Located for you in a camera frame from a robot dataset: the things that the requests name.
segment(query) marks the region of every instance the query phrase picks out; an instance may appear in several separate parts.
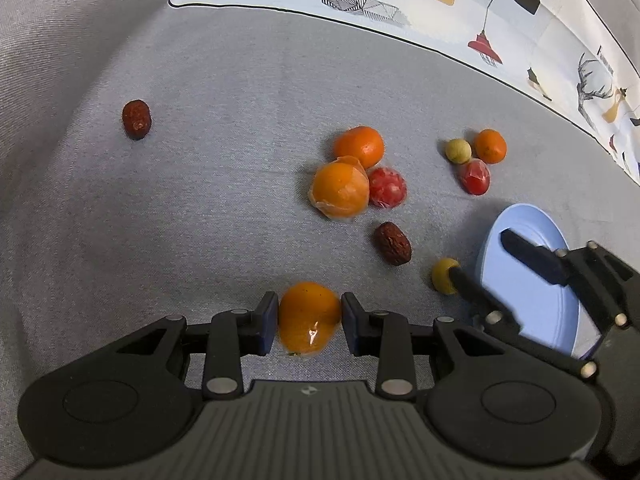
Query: gray fabric surface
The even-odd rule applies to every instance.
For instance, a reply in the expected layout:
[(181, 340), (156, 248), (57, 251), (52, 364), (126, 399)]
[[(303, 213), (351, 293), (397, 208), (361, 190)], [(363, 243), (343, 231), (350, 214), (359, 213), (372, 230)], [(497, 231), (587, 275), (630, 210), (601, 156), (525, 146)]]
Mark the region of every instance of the gray fabric surface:
[[(204, 322), (317, 280), (411, 322), (466, 317), (459, 299), (428, 287), (428, 269), (440, 256), (472, 267), (514, 202), (549, 212), (571, 246), (598, 240), (640, 266), (637, 186), (529, 98), (345, 25), (166, 1), (0, 0), (0, 478), (30, 460), (15, 420), (30, 381), (165, 314)], [(596, 8), (624, 36), (624, 16), (638, 10), (611, 5)], [(154, 120), (140, 142), (120, 122), (135, 98)], [(385, 137), (409, 199), (350, 225), (325, 221), (305, 198), (312, 173), (335, 133), (360, 123)], [(510, 152), (490, 192), (472, 198), (438, 147), (488, 126)], [(414, 247), (399, 269), (369, 241), (387, 219)], [(278, 347), (243, 365), (246, 379), (370, 378), (376, 368), (350, 357), (341, 334), (313, 358)]]

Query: red tomato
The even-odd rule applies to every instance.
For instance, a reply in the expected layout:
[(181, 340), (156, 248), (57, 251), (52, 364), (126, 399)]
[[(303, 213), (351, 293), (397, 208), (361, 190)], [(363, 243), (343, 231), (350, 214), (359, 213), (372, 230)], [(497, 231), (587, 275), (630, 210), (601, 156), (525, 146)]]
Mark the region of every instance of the red tomato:
[(459, 178), (466, 192), (472, 195), (484, 195), (489, 189), (491, 174), (482, 160), (472, 158), (460, 167)]
[(378, 207), (392, 208), (406, 198), (406, 182), (391, 168), (376, 168), (369, 173), (369, 201)]

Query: orange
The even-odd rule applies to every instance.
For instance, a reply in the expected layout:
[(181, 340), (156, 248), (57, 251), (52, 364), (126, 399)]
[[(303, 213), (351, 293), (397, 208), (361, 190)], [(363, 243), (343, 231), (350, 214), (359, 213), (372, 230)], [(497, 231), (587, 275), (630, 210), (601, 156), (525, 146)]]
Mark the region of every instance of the orange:
[(316, 171), (309, 200), (329, 218), (359, 215), (369, 203), (369, 177), (354, 156), (341, 156)]
[(314, 282), (297, 283), (280, 300), (280, 340), (290, 352), (318, 352), (334, 334), (340, 313), (333, 291)]
[(380, 134), (368, 126), (347, 130), (334, 142), (334, 155), (356, 157), (365, 170), (375, 166), (385, 154), (385, 143)]
[(476, 154), (487, 164), (497, 164), (507, 155), (507, 143), (495, 130), (482, 130), (474, 139)]

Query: screw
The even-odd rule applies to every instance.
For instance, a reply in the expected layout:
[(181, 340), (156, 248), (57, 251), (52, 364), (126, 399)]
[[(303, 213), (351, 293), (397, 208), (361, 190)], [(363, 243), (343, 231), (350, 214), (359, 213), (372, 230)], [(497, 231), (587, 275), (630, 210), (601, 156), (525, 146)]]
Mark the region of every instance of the screw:
[(380, 387), (386, 394), (394, 396), (410, 394), (414, 389), (414, 386), (404, 379), (387, 379)]
[(588, 379), (597, 371), (598, 367), (596, 366), (596, 363), (594, 363), (593, 361), (589, 361), (582, 368), (580, 368), (580, 375), (583, 379)]
[(487, 314), (486, 317), (484, 318), (484, 320), (490, 325), (495, 325), (501, 319), (502, 319), (502, 313), (499, 310), (494, 310), (493, 312), (489, 312), (489, 314)]
[(622, 314), (622, 312), (620, 312), (620, 314), (618, 314), (613, 321), (618, 326), (625, 326), (628, 319), (626, 318), (626, 314)]
[(225, 395), (234, 392), (238, 387), (231, 377), (214, 377), (207, 381), (207, 390), (212, 394)]

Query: yellow ball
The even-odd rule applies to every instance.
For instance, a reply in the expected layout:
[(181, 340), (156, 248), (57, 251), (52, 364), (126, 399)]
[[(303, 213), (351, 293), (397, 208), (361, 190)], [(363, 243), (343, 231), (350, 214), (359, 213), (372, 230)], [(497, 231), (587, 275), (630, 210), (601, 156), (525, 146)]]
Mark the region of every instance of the yellow ball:
[(449, 279), (449, 269), (459, 267), (460, 264), (453, 258), (443, 258), (431, 269), (431, 281), (435, 289), (442, 294), (455, 294), (457, 291)]
[(447, 142), (444, 152), (454, 164), (466, 164), (471, 160), (471, 144), (465, 139), (450, 140)]

